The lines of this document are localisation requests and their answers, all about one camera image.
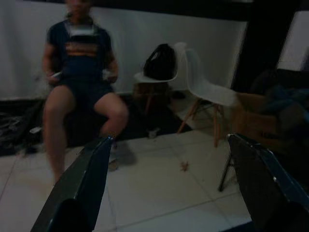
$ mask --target wall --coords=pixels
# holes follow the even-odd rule
[[[15,67],[12,64],[13,68],[8,65],[6,73],[0,74],[0,81],[8,83],[8,87],[0,85],[0,99],[35,97],[46,87],[41,73],[46,31],[63,20],[67,10],[63,4],[24,1],[16,1],[14,6],[7,7],[12,7],[16,22],[16,30],[9,34],[12,36],[15,33],[20,40],[15,45],[14,49],[18,52],[13,57],[5,55],[6,51],[0,54],[0,59],[25,65],[18,68],[23,74],[13,72]],[[119,81],[115,84],[117,92],[132,91],[133,75],[141,70],[144,61],[160,43],[174,44],[179,41],[187,42],[199,53],[205,73],[213,82],[229,85],[246,27],[245,22],[104,8],[94,8],[92,15],[112,36],[120,65]],[[3,49],[1,37],[0,49]],[[41,77],[39,82],[35,81],[38,77]],[[172,86],[186,89],[184,70]]]
[[[296,12],[278,64],[280,69],[302,69],[309,48],[309,11]]]

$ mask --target bag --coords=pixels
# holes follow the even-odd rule
[[[144,75],[155,80],[170,80],[175,75],[176,55],[168,44],[161,44],[146,60]]]

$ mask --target man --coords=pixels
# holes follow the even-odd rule
[[[68,17],[49,29],[42,60],[48,83],[55,86],[43,114],[44,142],[55,181],[64,172],[67,141],[63,119],[66,114],[77,105],[94,109],[108,118],[101,136],[112,137],[124,129],[128,119],[126,105],[113,93],[110,85],[118,77],[111,39],[89,16],[92,0],[66,0],[66,3],[70,11]],[[53,77],[55,53],[60,55],[63,63],[60,78]],[[104,69],[112,73],[105,81],[102,80]]]

